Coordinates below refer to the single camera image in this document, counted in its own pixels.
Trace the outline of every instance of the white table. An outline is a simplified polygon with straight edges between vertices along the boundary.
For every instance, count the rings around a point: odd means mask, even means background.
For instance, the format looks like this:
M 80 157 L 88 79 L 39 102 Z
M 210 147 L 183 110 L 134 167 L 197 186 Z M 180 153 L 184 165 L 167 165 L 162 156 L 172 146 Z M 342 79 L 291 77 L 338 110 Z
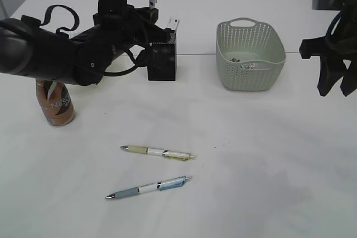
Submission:
M 0 75 L 0 237 L 356 237 L 357 94 L 319 97 L 319 69 L 288 54 L 270 91 L 242 93 L 223 88 L 215 56 L 179 56 L 176 82 L 139 69 L 69 86 L 77 116 L 61 128 L 33 80 Z M 194 176 L 183 188 L 104 199 L 183 175 Z
M 27 0 L 13 15 L 23 14 L 43 20 L 48 6 L 64 4 L 77 11 L 81 24 L 78 31 L 93 26 L 92 15 L 98 0 Z M 129 0 L 136 7 L 148 6 L 148 0 Z M 272 25 L 287 52 L 298 52 L 303 39 L 320 37 L 336 15 L 335 11 L 314 11 L 312 0 L 158 0 L 160 10 L 157 25 L 166 27 L 170 16 L 181 19 L 177 33 L 177 52 L 185 54 L 214 54 L 218 23 L 238 17 L 249 17 Z M 46 27 L 73 25 L 70 13 L 58 10 Z M 138 48 L 133 50 L 137 55 Z

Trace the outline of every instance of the green plastic basket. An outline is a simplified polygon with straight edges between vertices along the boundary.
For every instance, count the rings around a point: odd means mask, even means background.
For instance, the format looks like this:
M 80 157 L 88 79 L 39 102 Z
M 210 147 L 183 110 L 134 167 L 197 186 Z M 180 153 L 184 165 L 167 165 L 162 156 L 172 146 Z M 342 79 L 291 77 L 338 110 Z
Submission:
M 236 27 L 236 21 L 254 26 Z M 238 18 L 217 27 L 217 70 L 223 85 L 231 90 L 268 90 L 285 63 L 285 50 L 274 28 L 264 22 Z

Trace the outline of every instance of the pen grip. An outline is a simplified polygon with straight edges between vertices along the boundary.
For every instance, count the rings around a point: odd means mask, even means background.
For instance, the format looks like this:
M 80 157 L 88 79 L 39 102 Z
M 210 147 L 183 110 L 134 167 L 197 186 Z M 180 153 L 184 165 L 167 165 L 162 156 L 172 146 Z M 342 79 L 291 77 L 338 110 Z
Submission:
M 132 153 L 147 154 L 147 147 L 128 146 L 128 151 Z
M 120 192 L 116 192 L 115 193 L 115 198 L 119 199 L 119 198 L 125 198 L 125 197 L 130 197 L 130 196 L 134 196 L 134 195 L 138 195 L 139 194 L 139 188 L 135 187 L 135 188 L 131 188 L 125 191 L 120 191 Z

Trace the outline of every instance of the can label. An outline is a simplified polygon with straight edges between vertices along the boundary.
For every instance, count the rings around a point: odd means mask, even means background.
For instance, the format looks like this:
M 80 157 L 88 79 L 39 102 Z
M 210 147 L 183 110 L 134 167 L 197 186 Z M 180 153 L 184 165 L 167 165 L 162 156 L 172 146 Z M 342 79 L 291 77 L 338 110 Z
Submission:
M 36 80 L 37 99 L 47 121 L 54 126 L 65 125 L 75 116 L 66 86 L 56 81 Z

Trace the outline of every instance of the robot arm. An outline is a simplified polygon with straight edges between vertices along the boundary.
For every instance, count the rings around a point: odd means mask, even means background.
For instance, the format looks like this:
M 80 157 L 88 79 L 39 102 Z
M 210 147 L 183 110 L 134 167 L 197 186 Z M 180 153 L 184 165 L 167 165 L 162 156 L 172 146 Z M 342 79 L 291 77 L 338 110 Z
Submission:
M 320 56 L 317 87 L 321 96 L 326 96 L 342 77 L 341 90 L 348 96 L 357 89 L 357 0 L 312 0 L 312 8 L 340 13 L 333 19 L 326 36 L 303 40 L 300 54 L 303 59 Z M 349 68 L 344 60 L 351 61 Z
M 49 23 L 56 7 L 73 14 L 73 28 L 61 27 L 56 33 L 40 28 Z M 43 23 L 29 16 L 0 21 L 0 72 L 86 86 L 99 83 L 103 76 L 121 76 L 147 66 L 149 80 L 175 79 L 176 30 L 155 25 L 157 9 L 134 8 L 127 0 L 99 0 L 93 19 L 94 27 L 71 39 L 62 31 L 74 31 L 79 18 L 66 6 L 49 7 Z M 136 59 L 129 50 L 134 45 L 143 47 Z M 133 67 L 105 72 L 124 52 Z

